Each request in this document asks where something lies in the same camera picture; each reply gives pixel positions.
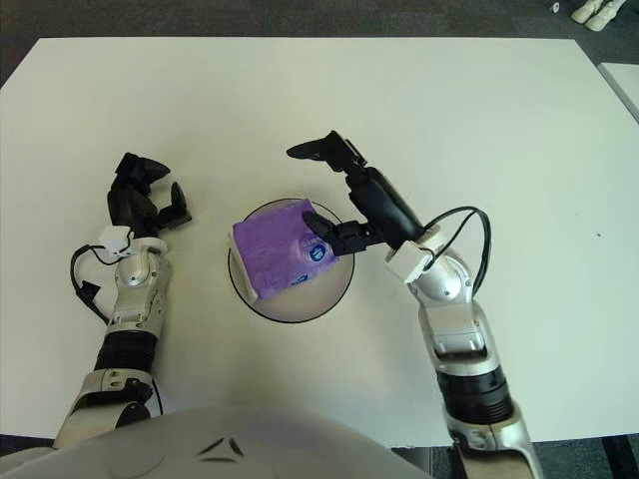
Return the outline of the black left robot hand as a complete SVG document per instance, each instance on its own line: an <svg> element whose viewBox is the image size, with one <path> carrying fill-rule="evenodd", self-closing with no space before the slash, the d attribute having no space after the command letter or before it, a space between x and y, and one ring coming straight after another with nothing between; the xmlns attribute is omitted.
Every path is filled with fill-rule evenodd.
<svg viewBox="0 0 639 479"><path fill-rule="evenodd" d="M160 232L178 228L192 220L180 185L171 185L171 203L158 209L150 198L151 185L171 170L162 163L126 153L115 171L107 193L113 226L130 227L136 238L157 238Z"/></svg>

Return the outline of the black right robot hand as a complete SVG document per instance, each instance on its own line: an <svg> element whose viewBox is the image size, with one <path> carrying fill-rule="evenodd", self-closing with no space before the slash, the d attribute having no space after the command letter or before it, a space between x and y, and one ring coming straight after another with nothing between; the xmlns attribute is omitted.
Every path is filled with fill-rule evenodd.
<svg viewBox="0 0 639 479"><path fill-rule="evenodd" d="M324 162L334 172L344 173L348 197L366 218L364 224L334 224L318 213L303 214L306 226L330 245L334 255L354 254L379 243L397 250L404 242L418 240L424 234L424 226L390 181L370 167L352 142L338 132L293 146L287 149L287 155Z"/></svg>

